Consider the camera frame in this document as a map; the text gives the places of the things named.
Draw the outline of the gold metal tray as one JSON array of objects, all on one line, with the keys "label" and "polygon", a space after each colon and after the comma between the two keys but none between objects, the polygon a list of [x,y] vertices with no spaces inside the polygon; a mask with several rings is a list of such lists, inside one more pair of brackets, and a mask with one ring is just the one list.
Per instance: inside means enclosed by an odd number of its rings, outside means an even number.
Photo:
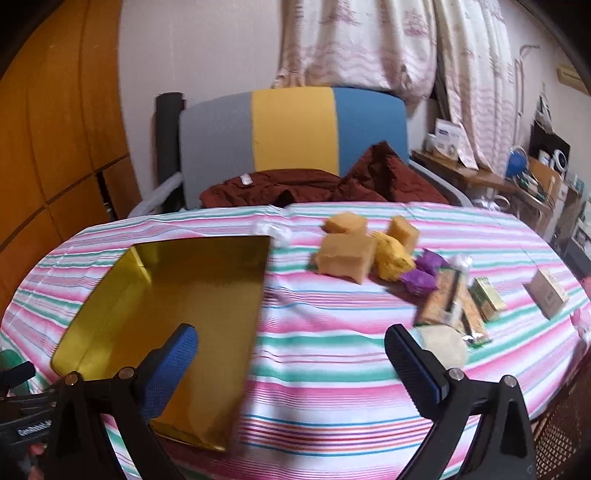
[{"label": "gold metal tray", "polygon": [[131,246],[75,314],[52,369],[109,378],[190,324],[197,355],[151,424],[170,440],[228,450],[262,316],[270,244],[267,236],[223,236]]}]

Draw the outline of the tall tan sponge block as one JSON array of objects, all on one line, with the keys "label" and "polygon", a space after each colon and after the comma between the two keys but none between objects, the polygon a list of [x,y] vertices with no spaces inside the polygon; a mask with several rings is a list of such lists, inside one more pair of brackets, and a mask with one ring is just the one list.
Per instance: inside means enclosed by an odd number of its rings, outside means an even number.
[{"label": "tall tan sponge block", "polygon": [[420,238],[420,231],[401,215],[392,218],[386,234],[398,240],[409,254],[414,252]]}]

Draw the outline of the striped pink green bedspread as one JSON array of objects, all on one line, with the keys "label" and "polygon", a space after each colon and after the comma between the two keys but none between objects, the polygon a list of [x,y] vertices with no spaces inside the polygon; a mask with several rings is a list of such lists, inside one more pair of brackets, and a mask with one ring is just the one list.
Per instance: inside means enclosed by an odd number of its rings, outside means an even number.
[{"label": "striped pink green bedspread", "polygon": [[[340,210],[327,203],[211,209],[87,228],[21,282],[3,315],[1,346],[35,365],[31,388],[41,391],[55,380],[50,360],[59,340],[126,248],[246,235],[259,220],[286,225],[293,238],[270,255],[238,450],[216,456],[171,443],[169,453],[189,479],[393,479],[429,429],[384,352],[386,329],[411,326],[416,308],[407,295],[374,281],[359,285],[314,272],[322,223]],[[529,414],[540,414],[584,348],[571,317],[590,309],[550,246],[515,217],[476,208],[352,203],[349,211],[366,217],[373,230],[401,215],[420,230],[421,247],[473,258],[474,275],[487,277],[507,308],[488,327],[491,342],[470,354],[467,374],[490,381],[515,376]],[[569,295],[552,319],[525,288],[538,269],[549,270]]]}]

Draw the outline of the wall air conditioner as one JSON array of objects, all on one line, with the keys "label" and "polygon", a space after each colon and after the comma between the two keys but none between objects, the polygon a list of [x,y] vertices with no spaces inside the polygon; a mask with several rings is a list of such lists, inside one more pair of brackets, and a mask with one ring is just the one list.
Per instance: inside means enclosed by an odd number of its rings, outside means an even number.
[{"label": "wall air conditioner", "polygon": [[556,73],[560,84],[577,90],[587,96],[590,95],[583,80],[572,66],[560,64],[556,68]]}]

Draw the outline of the small tan sponge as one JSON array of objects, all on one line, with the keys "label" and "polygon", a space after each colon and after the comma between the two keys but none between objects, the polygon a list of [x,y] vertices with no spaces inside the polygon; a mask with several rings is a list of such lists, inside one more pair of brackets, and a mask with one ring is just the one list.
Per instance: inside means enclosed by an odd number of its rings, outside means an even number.
[{"label": "small tan sponge", "polygon": [[353,234],[367,232],[367,218],[353,212],[342,212],[325,220],[322,230],[327,234]]}]

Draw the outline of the grey yellow blue headboard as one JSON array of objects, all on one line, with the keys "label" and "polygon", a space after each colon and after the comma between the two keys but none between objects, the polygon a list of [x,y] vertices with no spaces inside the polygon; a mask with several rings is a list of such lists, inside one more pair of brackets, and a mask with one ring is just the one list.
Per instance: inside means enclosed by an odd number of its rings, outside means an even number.
[{"label": "grey yellow blue headboard", "polygon": [[403,100],[348,87],[263,89],[195,104],[179,116],[185,206],[246,173],[317,169],[344,176],[370,146],[409,159]]}]

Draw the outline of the white blue product box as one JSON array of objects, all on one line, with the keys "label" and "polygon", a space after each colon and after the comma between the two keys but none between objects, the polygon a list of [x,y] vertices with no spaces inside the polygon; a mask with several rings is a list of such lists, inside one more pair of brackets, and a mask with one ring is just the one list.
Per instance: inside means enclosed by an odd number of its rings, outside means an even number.
[{"label": "white blue product box", "polygon": [[465,147],[466,138],[461,125],[441,118],[435,124],[434,149],[444,157],[459,161]]}]

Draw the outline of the large tan sponge block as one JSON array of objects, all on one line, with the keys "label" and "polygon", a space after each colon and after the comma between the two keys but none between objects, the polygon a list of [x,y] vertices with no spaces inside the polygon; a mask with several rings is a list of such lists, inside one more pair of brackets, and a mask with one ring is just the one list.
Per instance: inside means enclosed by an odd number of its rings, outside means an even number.
[{"label": "large tan sponge block", "polygon": [[373,268],[377,240],[363,233],[325,235],[315,265],[318,273],[363,284]]}]

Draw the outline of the dark red garment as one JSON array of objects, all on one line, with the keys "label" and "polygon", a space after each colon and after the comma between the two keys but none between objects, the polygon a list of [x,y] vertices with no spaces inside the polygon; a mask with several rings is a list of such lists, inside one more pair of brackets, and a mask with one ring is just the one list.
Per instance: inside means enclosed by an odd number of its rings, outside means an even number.
[{"label": "dark red garment", "polygon": [[428,202],[449,200],[414,171],[387,142],[370,146],[345,176],[318,169],[277,169],[253,172],[250,182],[228,179],[200,194],[204,208],[315,202]]}]

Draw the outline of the white plastic bag ball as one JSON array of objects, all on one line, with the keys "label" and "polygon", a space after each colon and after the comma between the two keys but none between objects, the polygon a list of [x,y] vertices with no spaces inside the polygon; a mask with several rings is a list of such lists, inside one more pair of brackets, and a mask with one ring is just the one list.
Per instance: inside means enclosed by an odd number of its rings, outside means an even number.
[{"label": "white plastic bag ball", "polygon": [[291,239],[293,238],[293,232],[290,227],[269,220],[254,222],[252,224],[252,234],[256,236],[269,236],[276,248],[287,248],[290,246]]}]

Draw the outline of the green plastic bin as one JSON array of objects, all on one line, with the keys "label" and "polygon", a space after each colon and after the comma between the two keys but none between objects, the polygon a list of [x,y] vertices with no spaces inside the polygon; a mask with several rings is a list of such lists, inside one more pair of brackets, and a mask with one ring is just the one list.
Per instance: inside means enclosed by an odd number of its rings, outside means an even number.
[{"label": "green plastic bin", "polygon": [[28,381],[36,375],[35,366],[24,361],[16,351],[1,352],[1,396],[26,396],[31,393]]}]

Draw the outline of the purple packet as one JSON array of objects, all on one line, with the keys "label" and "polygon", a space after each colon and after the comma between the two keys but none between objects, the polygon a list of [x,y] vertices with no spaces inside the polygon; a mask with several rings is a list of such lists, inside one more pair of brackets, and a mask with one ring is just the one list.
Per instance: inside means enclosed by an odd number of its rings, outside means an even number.
[{"label": "purple packet", "polygon": [[422,255],[417,258],[415,263],[419,270],[434,277],[439,274],[442,268],[449,266],[449,262],[442,255],[428,249],[423,250]]},{"label": "purple packet", "polygon": [[405,272],[400,280],[408,293],[419,297],[429,296],[438,289],[436,277],[420,269]]}]

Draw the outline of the cracker pack green wrapper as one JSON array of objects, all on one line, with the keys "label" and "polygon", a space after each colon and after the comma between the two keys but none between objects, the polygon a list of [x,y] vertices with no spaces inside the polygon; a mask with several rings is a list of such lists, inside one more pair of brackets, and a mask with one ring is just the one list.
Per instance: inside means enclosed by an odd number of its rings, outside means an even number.
[{"label": "cracker pack green wrapper", "polygon": [[432,292],[415,319],[415,324],[446,325],[464,334],[467,294],[467,274],[458,269],[444,268],[437,277],[437,289]]}]

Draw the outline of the small green carton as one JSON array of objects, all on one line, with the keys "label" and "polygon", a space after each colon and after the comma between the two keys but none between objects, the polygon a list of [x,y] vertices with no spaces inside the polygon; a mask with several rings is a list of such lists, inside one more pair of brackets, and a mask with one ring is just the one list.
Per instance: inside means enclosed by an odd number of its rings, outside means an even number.
[{"label": "small green carton", "polygon": [[486,322],[497,320],[507,308],[501,295],[487,277],[475,278],[469,292]]}]

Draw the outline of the yellow knitted sock roll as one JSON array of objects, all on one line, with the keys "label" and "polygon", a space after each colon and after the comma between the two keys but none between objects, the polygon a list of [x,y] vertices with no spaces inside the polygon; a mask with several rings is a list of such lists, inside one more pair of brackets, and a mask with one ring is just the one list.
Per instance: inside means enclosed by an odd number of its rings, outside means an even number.
[{"label": "yellow knitted sock roll", "polygon": [[378,276],[385,281],[396,282],[401,275],[416,269],[416,263],[402,243],[383,232],[375,231],[375,266]]}]

